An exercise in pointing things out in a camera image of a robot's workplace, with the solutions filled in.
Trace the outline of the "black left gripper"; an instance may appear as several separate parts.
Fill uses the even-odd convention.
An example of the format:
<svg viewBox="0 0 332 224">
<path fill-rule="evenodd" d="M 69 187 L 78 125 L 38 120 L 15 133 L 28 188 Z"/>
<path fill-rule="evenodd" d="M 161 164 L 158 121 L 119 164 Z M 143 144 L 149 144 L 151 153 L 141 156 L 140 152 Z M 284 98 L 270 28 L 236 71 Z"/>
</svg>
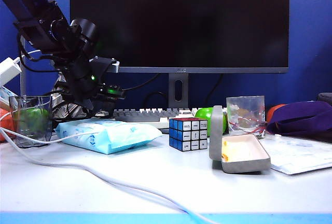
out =
<svg viewBox="0 0 332 224">
<path fill-rule="evenodd" d="M 64 69 L 64 77 L 74 102 L 95 113 L 112 116 L 116 102 L 124 99 L 125 91 L 118 85 L 108 85 L 104 75 L 119 71 L 119 61 L 114 58 L 92 58 L 86 62 L 74 62 Z"/>
</svg>

